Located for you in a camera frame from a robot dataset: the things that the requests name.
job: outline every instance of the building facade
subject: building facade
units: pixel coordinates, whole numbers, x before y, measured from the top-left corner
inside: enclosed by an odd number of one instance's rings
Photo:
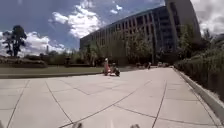
[[[165,0],[165,6],[150,9],[107,25],[80,39],[80,50],[95,44],[104,57],[125,63],[127,40],[143,33],[144,40],[156,53],[175,51],[183,25],[190,24],[195,40],[201,38],[197,17],[190,0]]]

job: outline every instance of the shrub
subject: shrub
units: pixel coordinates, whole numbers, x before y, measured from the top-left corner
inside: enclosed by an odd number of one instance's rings
[[[0,59],[1,67],[14,67],[14,68],[46,68],[47,64],[44,61],[32,61],[27,59]]]
[[[224,101],[224,51],[208,51],[174,66]]]

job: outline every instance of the blue sky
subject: blue sky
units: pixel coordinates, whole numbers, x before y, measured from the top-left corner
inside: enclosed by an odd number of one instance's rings
[[[192,3],[201,29],[224,31],[223,0],[192,0]],[[2,32],[19,24],[28,35],[22,54],[39,54],[47,45],[58,52],[78,49],[79,39],[88,33],[163,4],[163,0],[1,0],[0,38]],[[0,54],[4,54],[3,45],[0,46]]]

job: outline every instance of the sidewalk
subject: sidewalk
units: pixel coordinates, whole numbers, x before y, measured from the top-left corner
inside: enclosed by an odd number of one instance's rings
[[[223,128],[171,68],[103,75],[1,79],[4,128]]]

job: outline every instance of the green lawn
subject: green lawn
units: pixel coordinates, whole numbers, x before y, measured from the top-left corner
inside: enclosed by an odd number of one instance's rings
[[[48,67],[43,69],[36,68],[0,68],[0,74],[60,74],[60,73],[91,73],[101,72],[102,67]],[[130,68],[119,68],[121,71],[133,70]]]

